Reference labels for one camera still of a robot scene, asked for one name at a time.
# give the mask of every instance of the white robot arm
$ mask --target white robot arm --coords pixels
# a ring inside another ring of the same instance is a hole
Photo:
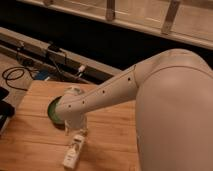
[[[71,128],[84,113],[136,99],[143,171],[213,169],[213,74],[198,55],[168,50],[133,65],[96,89],[66,93],[57,115]]]

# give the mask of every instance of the wooden cutting board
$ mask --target wooden cutting board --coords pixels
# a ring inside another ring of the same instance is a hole
[[[0,170],[63,171],[70,136],[47,116],[49,103],[71,83],[34,81],[0,139]],[[85,91],[96,85],[77,84]],[[89,133],[76,171],[138,170],[134,102],[88,116]]]

